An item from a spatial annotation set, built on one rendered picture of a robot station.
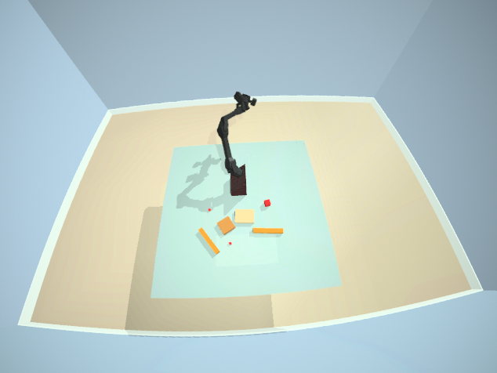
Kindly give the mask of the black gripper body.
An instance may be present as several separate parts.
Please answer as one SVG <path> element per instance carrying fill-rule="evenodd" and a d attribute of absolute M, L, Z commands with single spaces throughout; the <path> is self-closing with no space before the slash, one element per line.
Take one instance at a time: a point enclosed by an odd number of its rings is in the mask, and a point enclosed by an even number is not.
<path fill-rule="evenodd" d="M 249 103 L 251 103 L 250 105 L 253 105 L 253 106 L 256 105 L 256 102 L 257 102 L 256 98 L 252 98 L 252 100 L 250 100 L 250 97 L 247 97 L 247 96 L 243 96 L 243 97 L 244 97 L 244 99 L 247 99 Z"/>

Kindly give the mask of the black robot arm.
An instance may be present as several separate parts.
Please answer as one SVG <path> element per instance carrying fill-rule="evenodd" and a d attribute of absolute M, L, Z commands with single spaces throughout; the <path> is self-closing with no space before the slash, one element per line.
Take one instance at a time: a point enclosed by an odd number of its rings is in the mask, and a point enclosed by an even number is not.
<path fill-rule="evenodd" d="M 236 164 L 236 159 L 232 158 L 231 152 L 230 152 L 230 146 L 228 143 L 228 128 L 229 128 L 229 122 L 228 120 L 232 118 L 236 114 L 243 114 L 245 113 L 250 107 L 249 107 L 249 102 L 247 99 L 244 99 L 242 94 L 240 92 L 237 92 L 234 95 L 234 99 L 237 100 L 237 108 L 229 113 L 226 116 L 221 117 L 219 126 L 217 129 L 217 132 L 219 134 L 219 137 L 222 139 L 222 146 L 223 146 L 223 151 L 225 155 L 225 168 L 227 169 L 228 173 L 233 173 L 236 175 L 238 178 L 241 177 L 243 173 L 243 168 L 239 168 Z M 241 105 L 241 106 L 240 106 Z"/>

